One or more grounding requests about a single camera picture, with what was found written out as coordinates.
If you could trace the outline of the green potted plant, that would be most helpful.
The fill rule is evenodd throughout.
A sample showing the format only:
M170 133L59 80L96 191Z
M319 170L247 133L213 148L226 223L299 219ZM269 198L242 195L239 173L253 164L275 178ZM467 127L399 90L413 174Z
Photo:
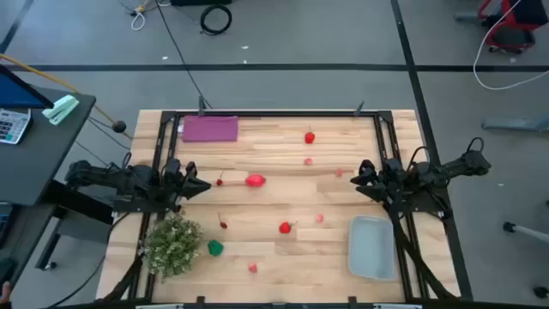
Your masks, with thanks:
M151 274L162 279L191 269L203 242L202 226L181 215L167 215L157 221L142 245L144 260Z

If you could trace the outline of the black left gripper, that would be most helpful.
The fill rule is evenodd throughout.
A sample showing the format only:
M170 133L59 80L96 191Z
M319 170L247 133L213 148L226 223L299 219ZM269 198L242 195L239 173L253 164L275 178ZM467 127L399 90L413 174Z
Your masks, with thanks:
M179 170L166 169L162 176L160 197L164 203L177 203L181 198L191 198L208 191L211 184L197 177L194 161L185 167L185 176Z

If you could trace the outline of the grey desk calculator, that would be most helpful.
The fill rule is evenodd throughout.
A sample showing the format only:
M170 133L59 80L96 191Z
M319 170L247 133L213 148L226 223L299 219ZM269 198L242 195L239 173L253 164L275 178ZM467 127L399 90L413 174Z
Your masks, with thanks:
M0 143L18 144L31 123L32 113L30 109L0 108Z

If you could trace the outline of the purple folded cloth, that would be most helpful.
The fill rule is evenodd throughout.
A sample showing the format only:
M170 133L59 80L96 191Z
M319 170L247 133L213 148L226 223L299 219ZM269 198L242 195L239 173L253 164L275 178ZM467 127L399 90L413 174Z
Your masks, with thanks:
M236 142L237 116L184 116L183 142Z

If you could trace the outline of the grey leg with black caster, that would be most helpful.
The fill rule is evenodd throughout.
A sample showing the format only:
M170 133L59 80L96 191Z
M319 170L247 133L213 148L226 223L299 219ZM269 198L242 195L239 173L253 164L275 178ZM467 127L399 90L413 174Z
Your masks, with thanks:
M506 221L503 224L503 230L507 233L522 233L534 239L538 239L544 243L549 244L549 233L542 233L537 230L533 230L528 227L520 226L515 223Z

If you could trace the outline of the grey plastic tupperware tub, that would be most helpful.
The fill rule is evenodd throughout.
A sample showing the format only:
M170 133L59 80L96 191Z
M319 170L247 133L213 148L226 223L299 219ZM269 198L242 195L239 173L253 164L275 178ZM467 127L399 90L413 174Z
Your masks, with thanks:
M347 266L355 275L368 279L395 279L395 245L390 221L357 215L348 230Z

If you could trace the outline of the computer monitor blue screen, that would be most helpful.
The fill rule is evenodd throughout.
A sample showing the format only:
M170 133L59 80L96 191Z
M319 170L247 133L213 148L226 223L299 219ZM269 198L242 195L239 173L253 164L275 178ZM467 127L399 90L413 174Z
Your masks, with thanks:
M0 107L49 109L53 103L0 64Z

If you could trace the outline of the black desk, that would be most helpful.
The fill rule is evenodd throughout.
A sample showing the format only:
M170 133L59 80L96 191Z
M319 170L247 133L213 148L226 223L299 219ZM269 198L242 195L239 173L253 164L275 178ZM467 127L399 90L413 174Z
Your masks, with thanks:
M70 151L96 98L76 94L79 105L60 125L32 111L33 125L17 145L0 144L0 208L15 212L0 245L0 287L17 282L50 219L75 212L112 224L112 208L78 191L69 191L55 175Z

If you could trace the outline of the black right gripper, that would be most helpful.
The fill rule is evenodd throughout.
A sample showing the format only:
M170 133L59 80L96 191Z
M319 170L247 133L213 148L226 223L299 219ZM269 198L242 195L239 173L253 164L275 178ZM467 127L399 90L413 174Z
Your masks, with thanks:
M362 160L359 174L350 180L356 191L378 203L392 204L401 194L401 170L376 172L370 160Z

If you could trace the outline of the black box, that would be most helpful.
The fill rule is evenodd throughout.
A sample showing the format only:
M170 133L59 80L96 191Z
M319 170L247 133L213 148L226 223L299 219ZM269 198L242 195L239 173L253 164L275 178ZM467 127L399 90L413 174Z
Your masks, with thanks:
M203 5L228 5L232 3L232 0L170 0L171 5L183 7L183 6L203 6Z

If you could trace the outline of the red and black cart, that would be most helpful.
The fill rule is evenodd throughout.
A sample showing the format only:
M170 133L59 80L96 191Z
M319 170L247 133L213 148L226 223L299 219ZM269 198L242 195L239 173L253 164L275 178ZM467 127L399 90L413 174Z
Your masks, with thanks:
M534 31L549 23L542 0L501 0L499 10L486 14L493 0L485 0L477 11L489 52L522 54L535 45Z

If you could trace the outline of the grey chair base leg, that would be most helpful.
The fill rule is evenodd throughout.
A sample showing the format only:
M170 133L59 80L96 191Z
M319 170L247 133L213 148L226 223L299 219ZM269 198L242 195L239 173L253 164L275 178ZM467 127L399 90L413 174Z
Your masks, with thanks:
M549 132L549 118L487 118L482 122L481 128L546 133Z

